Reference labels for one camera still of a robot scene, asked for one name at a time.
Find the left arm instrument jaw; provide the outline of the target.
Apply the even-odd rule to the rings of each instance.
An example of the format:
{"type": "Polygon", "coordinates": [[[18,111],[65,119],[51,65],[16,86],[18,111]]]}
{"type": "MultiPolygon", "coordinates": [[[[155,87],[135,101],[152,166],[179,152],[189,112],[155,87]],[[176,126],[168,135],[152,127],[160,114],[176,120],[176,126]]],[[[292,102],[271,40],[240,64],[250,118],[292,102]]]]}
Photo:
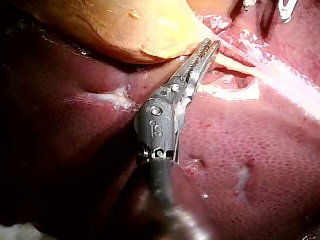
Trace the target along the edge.
{"type": "Polygon", "coordinates": [[[221,41],[215,40],[211,45],[208,45],[199,58],[198,63],[195,65],[193,70],[190,72],[187,88],[186,88],[186,96],[193,97],[195,92],[198,89],[198,86],[203,81],[206,73],[210,69],[211,65],[214,63],[217,54],[221,47],[221,41]]]}
{"type": "Polygon", "coordinates": [[[205,38],[189,56],[187,61],[175,72],[174,76],[179,77],[182,81],[189,81],[192,71],[200,63],[211,46],[211,40],[205,38]]]}

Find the left arm instrument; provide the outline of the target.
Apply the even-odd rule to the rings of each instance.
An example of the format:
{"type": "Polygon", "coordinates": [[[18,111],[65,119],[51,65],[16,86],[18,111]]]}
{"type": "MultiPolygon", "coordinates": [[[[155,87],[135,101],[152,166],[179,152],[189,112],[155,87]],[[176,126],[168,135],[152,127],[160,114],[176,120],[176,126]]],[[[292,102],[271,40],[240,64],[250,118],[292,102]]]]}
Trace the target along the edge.
{"type": "Polygon", "coordinates": [[[140,107],[134,120],[138,133],[139,164],[167,160],[179,163],[179,135],[186,109],[194,98],[195,81],[174,76],[157,88],[140,107]]]}

